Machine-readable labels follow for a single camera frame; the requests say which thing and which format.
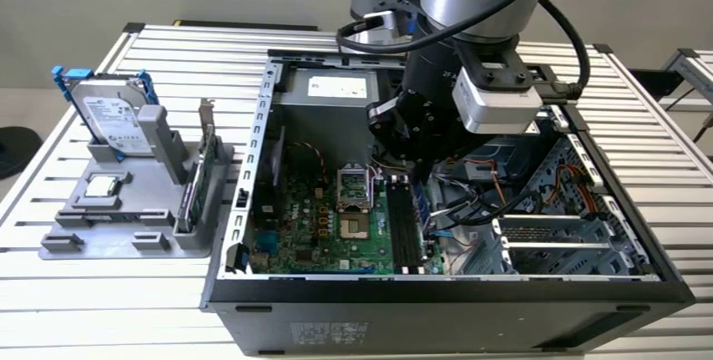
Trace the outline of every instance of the black stool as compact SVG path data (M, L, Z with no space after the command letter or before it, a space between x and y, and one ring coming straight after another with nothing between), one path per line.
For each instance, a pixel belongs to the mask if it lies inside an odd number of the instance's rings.
M20 126L0 128L0 180L23 172L42 145L35 130Z

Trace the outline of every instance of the slotted aluminum worktable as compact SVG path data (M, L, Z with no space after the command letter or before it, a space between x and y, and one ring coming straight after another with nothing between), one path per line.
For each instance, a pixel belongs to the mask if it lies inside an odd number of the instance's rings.
M215 99L219 135L236 146L236 175L270 48L336 51L332 33L147 26L122 34L99 71L151 72L168 122L184 140L200 136L200 98ZM519 51L527 62L552 64L561 80L576 80L569 46L523 43ZM589 55L593 77L581 114L700 303L611 342L587 360L711 359L712 165L616 56L593 48ZM15 347L0 357L236 358L242 353L219 317L196 308L208 259L38 258L40 239L87 165L88 137L70 109L0 205L0 247L7 248L0 251L0 347Z

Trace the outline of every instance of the gray holder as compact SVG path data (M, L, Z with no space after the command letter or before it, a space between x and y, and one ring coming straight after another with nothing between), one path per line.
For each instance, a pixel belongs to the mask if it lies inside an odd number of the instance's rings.
M234 146L224 145L216 136L218 155L203 213L194 229L180 231L176 217L200 144L184 144L179 132L168 128L164 107L144 105L138 119L154 157L126 157L119 161L110 145L87 145L92 159L42 241L39 255L46 260L188 258L211 254ZM96 176L116 180L114 194L86 195Z

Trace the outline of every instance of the motherboard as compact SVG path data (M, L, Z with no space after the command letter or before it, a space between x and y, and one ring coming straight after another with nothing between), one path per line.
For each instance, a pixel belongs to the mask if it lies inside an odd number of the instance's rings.
M392 274L398 267L386 180L370 182L348 174L338 187L288 178L282 226L259 231L254 272L271 274ZM338 197L374 200L367 210L346 210ZM426 273L443 273L440 254L424 262Z

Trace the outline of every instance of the label sticker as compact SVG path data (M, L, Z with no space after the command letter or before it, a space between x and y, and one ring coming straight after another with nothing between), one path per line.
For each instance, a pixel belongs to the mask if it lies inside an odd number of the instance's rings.
M132 106L123 99L86 97L84 103L107 144L124 154L151 154Z
M367 79L314 76L310 78L308 95L312 97L367 98Z
M298 345L360 345L367 338L368 322L291 322Z

